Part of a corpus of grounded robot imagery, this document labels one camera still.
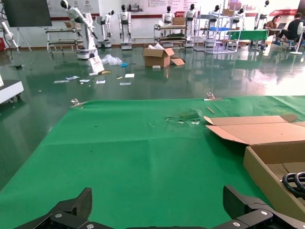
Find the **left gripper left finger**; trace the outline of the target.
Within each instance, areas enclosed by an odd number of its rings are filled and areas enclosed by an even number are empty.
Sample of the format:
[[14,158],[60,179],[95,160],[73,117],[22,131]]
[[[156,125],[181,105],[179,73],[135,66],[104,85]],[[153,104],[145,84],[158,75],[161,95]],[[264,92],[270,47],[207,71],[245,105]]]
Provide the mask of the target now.
[[47,214],[17,226],[18,229],[101,229],[89,221],[92,212],[92,188],[86,187],[77,197],[58,202]]

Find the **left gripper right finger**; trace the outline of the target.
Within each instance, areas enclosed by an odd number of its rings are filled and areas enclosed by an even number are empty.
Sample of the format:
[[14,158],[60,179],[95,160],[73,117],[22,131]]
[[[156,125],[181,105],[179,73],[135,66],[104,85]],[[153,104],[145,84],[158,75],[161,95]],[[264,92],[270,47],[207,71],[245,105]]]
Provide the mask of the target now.
[[305,223],[281,214],[260,198],[240,194],[232,186],[223,187],[223,207],[231,218],[216,229],[303,229]]

